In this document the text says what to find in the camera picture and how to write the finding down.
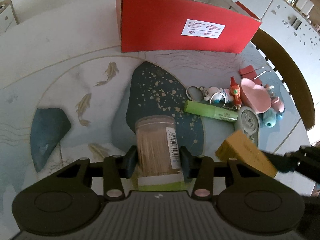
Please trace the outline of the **yellow small box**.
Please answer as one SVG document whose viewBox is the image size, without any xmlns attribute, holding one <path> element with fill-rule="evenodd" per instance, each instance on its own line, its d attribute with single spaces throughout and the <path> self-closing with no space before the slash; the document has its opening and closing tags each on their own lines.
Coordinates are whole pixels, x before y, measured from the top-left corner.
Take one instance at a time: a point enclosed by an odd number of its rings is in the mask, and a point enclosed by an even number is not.
<svg viewBox="0 0 320 240">
<path fill-rule="evenodd" d="M 236 131 L 225 139 L 215 155 L 222 162 L 226 162 L 230 158 L 236 158 L 271 178 L 274 178 L 278 172 L 267 156 L 241 131 Z"/>
</svg>

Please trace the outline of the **toothpick jar green lid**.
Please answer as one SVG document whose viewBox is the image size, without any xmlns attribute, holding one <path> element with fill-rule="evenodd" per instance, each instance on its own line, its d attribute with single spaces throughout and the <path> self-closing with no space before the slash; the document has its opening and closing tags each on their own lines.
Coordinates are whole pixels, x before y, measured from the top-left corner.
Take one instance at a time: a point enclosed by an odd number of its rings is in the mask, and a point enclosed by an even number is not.
<svg viewBox="0 0 320 240">
<path fill-rule="evenodd" d="M 140 191 L 185 190 L 175 119 L 153 115 L 135 124 Z"/>
</svg>

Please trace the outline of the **teal round toy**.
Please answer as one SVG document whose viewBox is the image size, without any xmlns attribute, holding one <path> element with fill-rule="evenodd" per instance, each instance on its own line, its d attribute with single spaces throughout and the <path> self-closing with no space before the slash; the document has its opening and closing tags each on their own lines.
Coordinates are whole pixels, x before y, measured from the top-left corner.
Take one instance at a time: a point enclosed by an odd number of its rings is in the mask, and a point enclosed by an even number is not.
<svg viewBox="0 0 320 240">
<path fill-rule="evenodd" d="M 277 113 L 271 107 L 265 113 L 263 113 L 263 123 L 266 127 L 272 128 L 277 122 Z"/>
</svg>

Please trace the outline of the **green tube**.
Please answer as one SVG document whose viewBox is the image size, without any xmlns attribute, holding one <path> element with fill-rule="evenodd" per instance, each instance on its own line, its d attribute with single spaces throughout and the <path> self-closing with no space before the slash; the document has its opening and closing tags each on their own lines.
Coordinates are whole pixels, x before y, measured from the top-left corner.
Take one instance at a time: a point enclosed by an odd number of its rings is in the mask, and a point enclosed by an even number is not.
<svg viewBox="0 0 320 240">
<path fill-rule="evenodd" d="M 234 111 L 190 100 L 185 102 L 184 112 L 228 122 L 236 122 L 238 119 L 238 114 Z"/>
</svg>

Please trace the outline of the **pink blue toy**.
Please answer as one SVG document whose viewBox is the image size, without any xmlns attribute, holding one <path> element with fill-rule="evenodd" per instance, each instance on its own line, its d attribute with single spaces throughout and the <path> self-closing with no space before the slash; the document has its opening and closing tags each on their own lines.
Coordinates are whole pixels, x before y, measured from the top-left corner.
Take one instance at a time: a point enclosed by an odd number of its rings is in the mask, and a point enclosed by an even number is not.
<svg viewBox="0 0 320 240">
<path fill-rule="evenodd" d="M 274 92 L 274 85 L 264 85 L 264 87 L 271 98 L 271 107 L 276 111 L 277 119 L 282 120 L 285 112 L 285 105 L 283 101 Z"/>
</svg>

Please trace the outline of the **correction tape dispenser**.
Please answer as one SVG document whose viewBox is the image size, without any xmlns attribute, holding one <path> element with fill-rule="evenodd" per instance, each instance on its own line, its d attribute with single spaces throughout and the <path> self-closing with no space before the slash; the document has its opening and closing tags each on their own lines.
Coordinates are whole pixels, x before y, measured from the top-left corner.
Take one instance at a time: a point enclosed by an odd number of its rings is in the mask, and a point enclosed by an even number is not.
<svg viewBox="0 0 320 240">
<path fill-rule="evenodd" d="M 242 106 L 238 111 L 238 118 L 234 123 L 235 131 L 241 131 L 248 139 L 259 147 L 260 121 L 257 114 L 249 107 Z"/>
</svg>

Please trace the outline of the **white plush keychain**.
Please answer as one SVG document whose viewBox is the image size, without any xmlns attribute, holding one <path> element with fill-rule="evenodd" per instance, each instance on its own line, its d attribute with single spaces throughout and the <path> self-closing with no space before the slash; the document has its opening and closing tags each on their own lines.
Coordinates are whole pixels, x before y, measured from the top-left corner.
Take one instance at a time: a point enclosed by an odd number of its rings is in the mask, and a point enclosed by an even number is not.
<svg viewBox="0 0 320 240">
<path fill-rule="evenodd" d="M 195 102 L 205 101 L 209 104 L 223 103 L 226 105 L 234 101 L 229 89 L 217 87 L 189 86 L 186 88 L 185 93 L 189 100 Z"/>
</svg>

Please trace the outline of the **pink heart dish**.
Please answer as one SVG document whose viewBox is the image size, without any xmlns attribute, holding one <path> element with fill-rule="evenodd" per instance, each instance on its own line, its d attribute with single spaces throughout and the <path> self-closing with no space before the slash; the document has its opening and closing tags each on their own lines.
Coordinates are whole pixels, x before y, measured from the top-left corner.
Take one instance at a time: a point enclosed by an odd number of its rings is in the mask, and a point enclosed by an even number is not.
<svg viewBox="0 0 320 240">
<path fill-rule="evenodd" d="M 265 113 L 271 107 L 271 98 L 267 90 L 247 78 L 243 78 L 240 82 L 240 99 L 256 114 Z"/>
</svg>

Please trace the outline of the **red binder clip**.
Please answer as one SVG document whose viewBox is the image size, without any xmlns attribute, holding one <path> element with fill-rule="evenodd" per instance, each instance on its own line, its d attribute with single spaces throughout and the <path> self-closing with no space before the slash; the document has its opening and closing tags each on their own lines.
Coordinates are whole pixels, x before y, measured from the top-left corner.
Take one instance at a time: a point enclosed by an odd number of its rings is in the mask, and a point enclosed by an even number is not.
<svg viewBox="0 0 320 240">
<path fill-rule="evenodd" d="M 261 86 L 263 85 L 263 83 L 260 80 L 260 77 L 267 72 L 268 70 L 265 67 L 255 69 L 252 65 L 249 65 L 239 70 L 239 74 L 242 79 L 249 79 L 253 81 L 256 85 Z"/>
</svg>

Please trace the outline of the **red figure keychain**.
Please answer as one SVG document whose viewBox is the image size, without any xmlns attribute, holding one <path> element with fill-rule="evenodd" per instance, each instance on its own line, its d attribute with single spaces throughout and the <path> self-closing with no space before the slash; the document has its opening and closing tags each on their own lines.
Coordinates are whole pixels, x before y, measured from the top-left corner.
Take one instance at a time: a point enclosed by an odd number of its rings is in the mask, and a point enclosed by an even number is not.
<svg viewBox="0 0 320 240">
<path fill-rule="evenodd" d="M 235 81 L 234 77 L 231 77 L 231 83 L 229 88 L 230 94 L 233 97 L 233 104 L 236 109 L 240 109 L 242 107 L 242 101 L 240 99 L 240 86 Z"/>
</svg>

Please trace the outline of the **wooden chair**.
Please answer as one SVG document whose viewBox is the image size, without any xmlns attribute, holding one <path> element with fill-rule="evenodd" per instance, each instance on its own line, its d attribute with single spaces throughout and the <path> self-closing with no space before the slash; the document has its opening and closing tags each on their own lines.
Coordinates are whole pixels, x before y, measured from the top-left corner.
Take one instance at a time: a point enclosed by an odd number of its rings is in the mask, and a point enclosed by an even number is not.
<svg viewBox="0 0 320 240">
<path fill-rule="evenodd" d="M 289 88 L 296 108 L 307 131 L 316 122 L 315 106 L 310 89 L 301 71 L 286 50 L 268 33 L 258 29 L 251 42 L 261 50 L 280 73 Z"/>
</svg>

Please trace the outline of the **red cardboard box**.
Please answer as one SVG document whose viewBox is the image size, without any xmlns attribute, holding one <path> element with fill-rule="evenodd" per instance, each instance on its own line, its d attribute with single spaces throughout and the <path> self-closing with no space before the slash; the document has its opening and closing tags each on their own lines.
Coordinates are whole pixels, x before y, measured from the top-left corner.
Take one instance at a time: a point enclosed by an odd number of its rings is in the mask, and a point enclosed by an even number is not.
<svg viewBox="0 0 320 240">
<path fill-rule="evenodd" d="M 241 53 L 261 19 L 234 0 L 116 0 L 121 51 Z"/>
</svg>

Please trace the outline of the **small white drawer cabinet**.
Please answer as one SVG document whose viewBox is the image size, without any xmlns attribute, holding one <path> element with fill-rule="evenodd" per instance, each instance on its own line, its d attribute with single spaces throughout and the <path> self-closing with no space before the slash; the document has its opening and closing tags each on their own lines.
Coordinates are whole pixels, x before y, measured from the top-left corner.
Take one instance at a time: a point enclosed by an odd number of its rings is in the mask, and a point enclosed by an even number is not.
<svg viewBox="0 0 320 240">
<path fill-rule="evenodd" d="M 3 35 L 10 28 L 18 25 L 12 0 L 3 0 L 0 3 L 0 35 Z"/>
</svg>

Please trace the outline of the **white wall cabinet unit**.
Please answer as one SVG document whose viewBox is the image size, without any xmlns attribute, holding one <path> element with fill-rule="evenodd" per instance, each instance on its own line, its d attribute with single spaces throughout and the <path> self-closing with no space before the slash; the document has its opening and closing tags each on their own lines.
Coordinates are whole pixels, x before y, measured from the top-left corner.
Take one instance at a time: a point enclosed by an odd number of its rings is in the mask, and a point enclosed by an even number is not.
<svg viewBox="0 0 320 240">
<path fill-rule="evenodd" d="M 291 56 L 310 89 L 316 121 L 307 134 L 319 141 L 319 33 L 285 0 L 232 0 L 262 20 L 260 29 L 272 36 Z"/>
</svg>

